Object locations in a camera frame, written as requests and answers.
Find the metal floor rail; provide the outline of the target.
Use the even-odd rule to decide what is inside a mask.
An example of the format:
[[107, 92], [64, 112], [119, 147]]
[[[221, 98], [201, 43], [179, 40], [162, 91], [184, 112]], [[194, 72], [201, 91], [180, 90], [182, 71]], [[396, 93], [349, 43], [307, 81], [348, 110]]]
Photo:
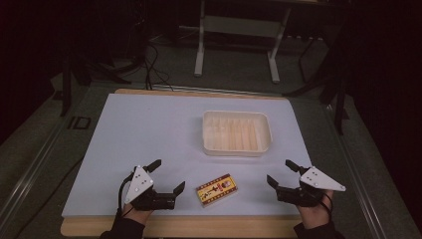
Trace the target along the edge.
[[33, 183], [38, 177], [38, 174], [47, 162], [61, 131], [67, 127], [71, 117], [71, 113], [67, 113], [63, 117], [58, 118], [57, 123], [49, 133], [46, 141], [42, 144], [41, 149], [37, 152], [33, 161], [28, 165], [26, 171], [18, 180], [11, 195], [7, 198], [4, 206], [0, 210], [0, 219], [4, 222], [7, 222], [14, 217], [14, 214], [25, 200], [26, 195], [29, 193]]
[[334, 133], [334, 138], [341, 151], [342, 159], [345, 163], [345, 170], [348, 176], [348, 184], [354, 193], [355, 200], [359, 206], [359, 212], [364, 217], [371, 239], [387, 239], [385, 230], [383, 229], [379, 216], [375, 210], [372, 199], [370, 198], [369, 191], [366, 189], [362, 176], [358, 170], [354, 157], [351, 154], [349, 144], [345, 137], [337, 132], [334, 123], [334, 107], [332, 105], [323, 106], [324, 114], [330, 124], [330, 130]]

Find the black tripod stand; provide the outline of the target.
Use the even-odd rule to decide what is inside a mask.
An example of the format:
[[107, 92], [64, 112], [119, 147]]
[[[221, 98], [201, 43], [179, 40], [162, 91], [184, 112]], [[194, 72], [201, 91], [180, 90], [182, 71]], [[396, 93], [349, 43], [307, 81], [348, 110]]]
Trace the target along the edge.
[[320, 36], [328, 46], [328, 51], [323, 58], [319, 68], [307, 81], [302, 65], [303, 57], [316, 41], [312, 39], [299, 57], [299, 68], [302, 79], [306, 84], [297, 90], [284, 93], [285, 97], [297, 97], [313, 89], [323, 86], [323, 90], [318, 99], [322, 104], [329, 105], [333, 99], [335, 102], [335, 111], [333, 123], [338, 134], [343, 135], [342, 119], [345, 117], [344, 100], [348, 78], [348, 57], [342, 46], [337, 40], [340, 36], [341, 27], [335, 25], [323, 26], [320, 30]]

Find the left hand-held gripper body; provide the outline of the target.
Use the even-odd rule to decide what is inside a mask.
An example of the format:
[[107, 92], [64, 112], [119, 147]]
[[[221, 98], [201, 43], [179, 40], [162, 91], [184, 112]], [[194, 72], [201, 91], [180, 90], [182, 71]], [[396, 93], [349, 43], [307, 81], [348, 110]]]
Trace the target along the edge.
[[124, 198], [125, 204], [131, 204], [135, 210], [170, 210], [175, 206], [174, 193], [158, 193], [153, 189], [154, 180], [149, 173], [159, 165], [136, 166], [129, 177], [130, 185]]

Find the yellow and red small box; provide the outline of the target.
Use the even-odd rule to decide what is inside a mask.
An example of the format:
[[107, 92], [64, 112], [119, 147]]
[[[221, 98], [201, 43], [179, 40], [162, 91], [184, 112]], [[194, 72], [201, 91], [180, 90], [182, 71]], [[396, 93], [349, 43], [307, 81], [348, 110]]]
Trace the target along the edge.
[[221, 200], [238, 190], [237, 183], [227, 173], [195, 188], [196, 195], [203, 207]]

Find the person's left hand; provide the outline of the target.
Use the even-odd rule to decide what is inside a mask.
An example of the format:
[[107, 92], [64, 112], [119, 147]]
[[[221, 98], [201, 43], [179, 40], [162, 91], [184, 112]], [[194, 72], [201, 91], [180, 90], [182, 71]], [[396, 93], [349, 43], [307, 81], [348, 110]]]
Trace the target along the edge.
[[136, 210], [131, 204], [125, 204], [122, 209], [122, 219], [124, 223], [146, 225], [152, 210], [142, 211]]

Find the black rectangular floor bracket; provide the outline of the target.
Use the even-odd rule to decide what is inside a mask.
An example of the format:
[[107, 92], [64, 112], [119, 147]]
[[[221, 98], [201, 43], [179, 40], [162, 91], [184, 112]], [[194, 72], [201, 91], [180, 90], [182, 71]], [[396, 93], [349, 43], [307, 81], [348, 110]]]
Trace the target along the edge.
[[68, 124], [68, 129], [88, 129], [92, 119], [86, 117], [72, 117]]

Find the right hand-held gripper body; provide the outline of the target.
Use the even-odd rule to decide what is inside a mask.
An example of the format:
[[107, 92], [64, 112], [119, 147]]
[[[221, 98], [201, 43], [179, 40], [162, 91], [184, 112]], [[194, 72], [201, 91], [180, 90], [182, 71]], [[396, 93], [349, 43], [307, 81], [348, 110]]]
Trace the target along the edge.
[[299, 187], [287, 188], [279, 185], [280, 189], [276, 191], [279, 201], [300, 207], [315, 207], [321, 202], [326, 190], [346, 190], [344, 185], [326, 175], [315, 166], [306, 168], [308, 171], [299, 177]]

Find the white metal desk frame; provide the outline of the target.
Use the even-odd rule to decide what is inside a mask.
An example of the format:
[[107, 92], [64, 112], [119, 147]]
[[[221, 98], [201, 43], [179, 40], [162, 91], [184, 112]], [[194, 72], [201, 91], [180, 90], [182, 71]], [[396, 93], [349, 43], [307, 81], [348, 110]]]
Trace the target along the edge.
[[245, 35], [273, 38], [275, 40], [274, 47], [267, 52], [267, 59], [272, 82], [274, 84], [278, 84], [281, 79], [279, 76], [276, 57], [284, 37], [291, 11], [292, 8], [288, 7], [282, 14], [282, 20], [280, 22], [213, 16], [206, 14], [206, 0], [201, 0], [199, 17], [199, 40], [194, 76], [201, 77], [203, 73], [205, 55], [204, 39], [206, 32]]

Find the person's right hand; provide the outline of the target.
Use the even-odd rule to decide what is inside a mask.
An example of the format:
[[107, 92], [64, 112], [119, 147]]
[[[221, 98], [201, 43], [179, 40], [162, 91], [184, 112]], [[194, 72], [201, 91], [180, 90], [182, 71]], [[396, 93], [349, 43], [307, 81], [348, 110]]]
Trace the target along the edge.
[[315, 228], [331, 221], [332, 197], [333, 191], [326, 190], [319, 205], [315, 207], [297, 207], [302, 223], [307, 229]]

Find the pale blue table mat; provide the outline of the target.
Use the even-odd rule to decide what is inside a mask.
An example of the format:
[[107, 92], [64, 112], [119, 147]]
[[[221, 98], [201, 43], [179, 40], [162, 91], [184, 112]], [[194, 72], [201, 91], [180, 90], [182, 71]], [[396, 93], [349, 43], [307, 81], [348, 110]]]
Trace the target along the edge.
[[[259, 157], [210, 156], [203, 151], [202, 118], [207, 111], [264, 114], [272, 144]], [[108, 96], [63, 214], [113, 215], [118, 189], [137, 165], [162, 164], [151, 177], [158, 192], [181, 182], [172, 215], [294, 215], [295, 206], [278, 201], [267, 175], [286, 187], [299, 184], [287, 159], [308, 166], [306, 149], [293, 108], [287, 100], [224, 99], [147, 95]], [[231, 174], [238, 190], [203, 207], [195, 188]]]

